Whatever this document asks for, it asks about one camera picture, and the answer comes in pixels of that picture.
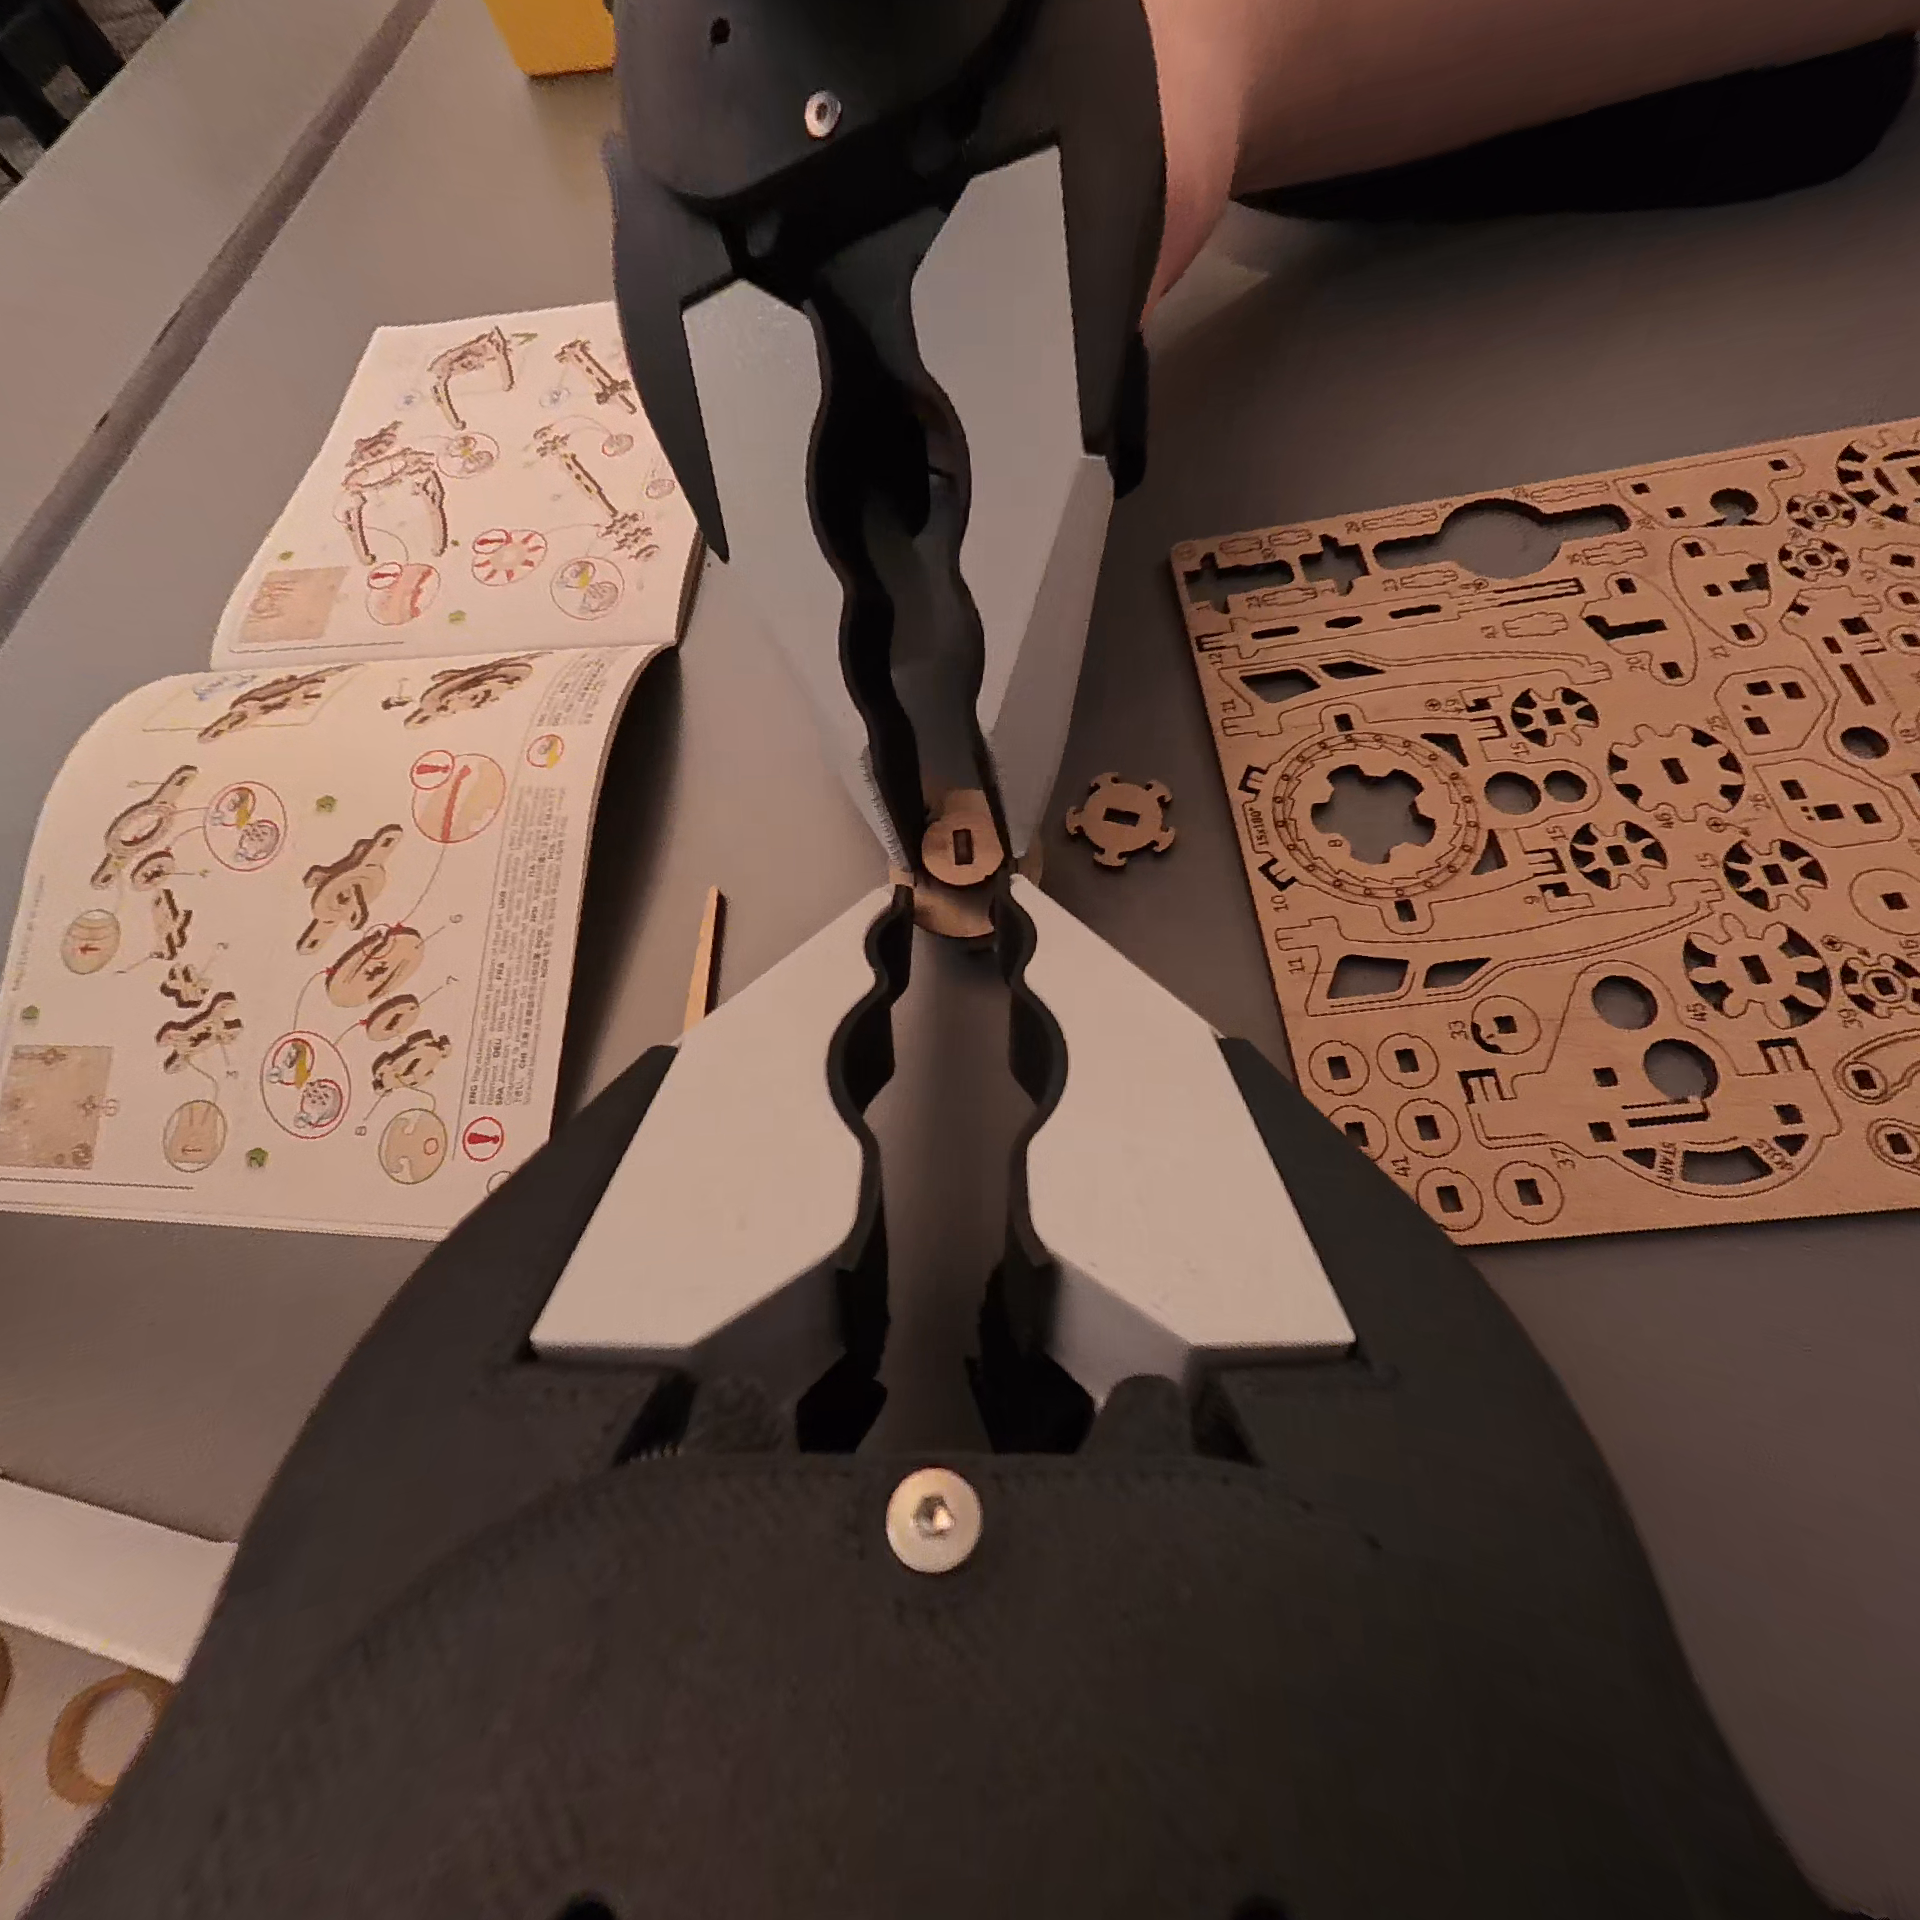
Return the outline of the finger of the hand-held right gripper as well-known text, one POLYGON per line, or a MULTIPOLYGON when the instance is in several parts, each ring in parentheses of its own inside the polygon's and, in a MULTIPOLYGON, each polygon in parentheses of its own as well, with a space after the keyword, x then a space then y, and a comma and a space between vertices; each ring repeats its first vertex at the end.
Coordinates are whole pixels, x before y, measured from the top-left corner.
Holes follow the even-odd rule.
POLYGON ((977 176, 910 288, 924 371, 971 462, 961 569, 982 626, 981 734, 1011 837, 1050 796, 1083 664, 1112 478, 1083 447, 1061 156, 977 176))
POLYGON ((750 282, 732 282, 691 303, 684 328, 725 529, 725 573, 803 687, 852 804, 879 844, 895 846, 897 829, 874 785, 867 732, 842 672, 847 587, 808 502, 808 462, 823 405, 813 323, 750 282))

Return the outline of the person's right forearm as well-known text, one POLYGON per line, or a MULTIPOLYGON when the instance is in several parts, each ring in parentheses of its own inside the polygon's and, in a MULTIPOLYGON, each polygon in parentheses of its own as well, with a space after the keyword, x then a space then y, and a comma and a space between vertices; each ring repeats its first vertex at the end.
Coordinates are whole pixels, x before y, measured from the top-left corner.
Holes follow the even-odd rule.
POLYGON ((1241 191, 1478 138, 1918 25, 1918 5, 1145 5, 1161 294, 1241 191))

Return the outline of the small wooden gear piece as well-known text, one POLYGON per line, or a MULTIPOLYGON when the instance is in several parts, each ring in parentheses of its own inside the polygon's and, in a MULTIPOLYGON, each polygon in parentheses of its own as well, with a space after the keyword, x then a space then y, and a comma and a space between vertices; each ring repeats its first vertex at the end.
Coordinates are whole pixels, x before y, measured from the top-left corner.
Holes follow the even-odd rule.
POLYGON ((1088 796, 1066 812, 1066 829, 1089 846, 1100 869, 1124 869, 1141 853, 1173 851, 1170 808, 1173 792, 1161 782, 1126 782, 1103 772, 1089 782, 1088 796))

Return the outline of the illustrated instruction booklet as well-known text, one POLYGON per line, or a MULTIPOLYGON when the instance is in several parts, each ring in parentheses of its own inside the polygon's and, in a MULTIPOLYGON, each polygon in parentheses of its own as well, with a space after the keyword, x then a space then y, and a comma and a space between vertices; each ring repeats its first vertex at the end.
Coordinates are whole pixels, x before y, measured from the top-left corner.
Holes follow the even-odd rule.
POLYGON ((609 300, 374 330, 210 665, 42 804, 3 1211, 442 1238, 509 1178, 699 560, 609 300))

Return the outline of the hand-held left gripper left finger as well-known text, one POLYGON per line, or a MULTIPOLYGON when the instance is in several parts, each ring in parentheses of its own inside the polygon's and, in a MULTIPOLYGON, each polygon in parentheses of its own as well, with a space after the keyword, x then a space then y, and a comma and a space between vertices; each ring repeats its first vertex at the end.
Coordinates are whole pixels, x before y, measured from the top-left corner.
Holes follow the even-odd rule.
POLYGON ((531 1342, 748 1380, 810 1454, 874 1424, 889 1332, 879 1145, 910 890, 879 890, 704 1017, 584 1226, 531 1342))

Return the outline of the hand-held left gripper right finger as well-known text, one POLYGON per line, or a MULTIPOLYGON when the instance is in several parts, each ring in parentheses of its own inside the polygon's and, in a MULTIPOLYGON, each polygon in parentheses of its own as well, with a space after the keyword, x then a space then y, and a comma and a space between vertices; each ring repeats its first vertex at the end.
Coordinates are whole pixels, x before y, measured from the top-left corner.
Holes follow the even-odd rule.
POLYGON ((1214 1029, 1017 878, 995 904, 1010 1067, 1031 1110, 972 1396, 1000 1454, 1072 1454, 1126 1380, 1349 1354, 1214 1029))

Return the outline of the white cardboard box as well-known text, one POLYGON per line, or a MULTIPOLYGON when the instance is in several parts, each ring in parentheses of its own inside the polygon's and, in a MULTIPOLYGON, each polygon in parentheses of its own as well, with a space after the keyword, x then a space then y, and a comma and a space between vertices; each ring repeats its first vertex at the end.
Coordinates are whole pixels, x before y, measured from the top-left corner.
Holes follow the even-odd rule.
MULTIPOLYGON (((3 1625, 178 1682, 231 1559, 231 1543, 3 1480, 3 1625)), ((3 1918, 34 1904, 99 1808, 3 1788, 3 1918)))

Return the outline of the yellow plastic bin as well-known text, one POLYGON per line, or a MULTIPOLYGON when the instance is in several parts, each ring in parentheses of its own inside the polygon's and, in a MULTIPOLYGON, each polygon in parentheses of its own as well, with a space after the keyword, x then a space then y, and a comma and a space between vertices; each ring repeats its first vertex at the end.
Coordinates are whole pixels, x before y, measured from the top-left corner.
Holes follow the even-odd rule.
POLYGON ((609 71, 618 37, 603 0, 485 0, 485 14, 529 79, 609 71))

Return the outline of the laser-cut wooden parts sheet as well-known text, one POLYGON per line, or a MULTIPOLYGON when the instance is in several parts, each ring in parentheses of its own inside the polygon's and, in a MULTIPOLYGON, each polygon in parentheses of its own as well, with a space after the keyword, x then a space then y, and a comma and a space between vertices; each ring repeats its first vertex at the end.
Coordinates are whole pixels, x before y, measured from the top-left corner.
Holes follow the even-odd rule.
POLYGON ((1173 549, 1286 1048, 1457 1242, 1918 1205, 1918 421, 1173 549))

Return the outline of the wooden model assembly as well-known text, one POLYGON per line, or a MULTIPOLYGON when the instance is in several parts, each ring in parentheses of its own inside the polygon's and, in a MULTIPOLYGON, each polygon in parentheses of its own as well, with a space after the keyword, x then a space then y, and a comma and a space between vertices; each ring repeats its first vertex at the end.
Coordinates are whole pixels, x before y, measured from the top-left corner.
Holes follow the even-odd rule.
POLYGON ((1004 851, 990 796, 955 786, 936 804, 920 841, 920 867, 889 871, 895 890, 910 890, 915 923, 956 944, 992 937, 995 883, 1005 877, 1041 878, 1041 846, 1019 860, 1004 851))

